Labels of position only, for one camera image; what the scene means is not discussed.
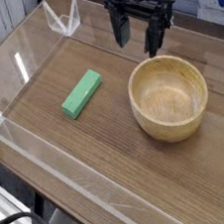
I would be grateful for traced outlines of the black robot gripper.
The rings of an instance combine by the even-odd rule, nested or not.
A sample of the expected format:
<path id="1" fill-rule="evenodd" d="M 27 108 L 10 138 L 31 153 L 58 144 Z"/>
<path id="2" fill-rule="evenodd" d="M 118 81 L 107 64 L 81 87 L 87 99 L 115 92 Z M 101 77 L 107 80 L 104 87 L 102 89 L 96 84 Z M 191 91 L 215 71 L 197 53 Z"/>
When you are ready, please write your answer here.
<path id="1" fill-rule="evenodd" d="M 110 13 L 114 37 L 119 47 L 124 48 L 130 40 L 130 17 L 149 20 L 144 52 L 155 57 L 163 45 L 166 28 L 171 26 L 174 2 L 175 0 L 105 0 L 105 9 Z"/>

